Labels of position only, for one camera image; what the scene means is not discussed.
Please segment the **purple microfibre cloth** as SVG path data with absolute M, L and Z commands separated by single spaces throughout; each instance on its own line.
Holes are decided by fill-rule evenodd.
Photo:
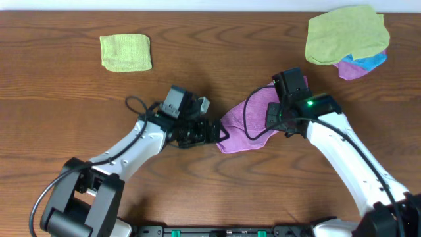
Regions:
M 276 130 L 269 130 L 256 140 L 250 140 L 245 133 L 247 131 L 249 136 L 254 138 L 265 130 L 268 104 L 279 102 L 276 89 L 272 86 L 273 83 L 270 83 L 266 88 L 259 89 L 248 102 L 242 101 L 220 119 L 230 136 L 227 140 L 216 144 L 222 153 L 260 149 L 266 145 L 271 136 L 278 133 Z

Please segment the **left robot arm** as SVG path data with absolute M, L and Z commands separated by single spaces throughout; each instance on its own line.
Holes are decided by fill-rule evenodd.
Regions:
M 50 193 L 40 228 L 51 236 L 133 236 L 133 226 L 118 210 L 125 184 L 138 169 L 170 142 L 189 149 L 230 137 L 219 120 L 204 116 L 208 105 L 207 98 L 191 94 L 167 97 L 138 112 L 132 130 L 106 152 L 89 161 L 69 159 L 34 204 L 30 234 L 35 234 L 35 212 Z

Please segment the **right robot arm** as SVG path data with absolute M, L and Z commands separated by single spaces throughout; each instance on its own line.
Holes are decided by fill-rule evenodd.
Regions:
M 361 142 L 341 107 L 324 94 L 300 101 L 271 102 L 266 127 L 300 134 L 330 162 L 351 193 L 362 219 L 312 224 L 311 236 L 419 236 L 420 195 L 394 179 Z

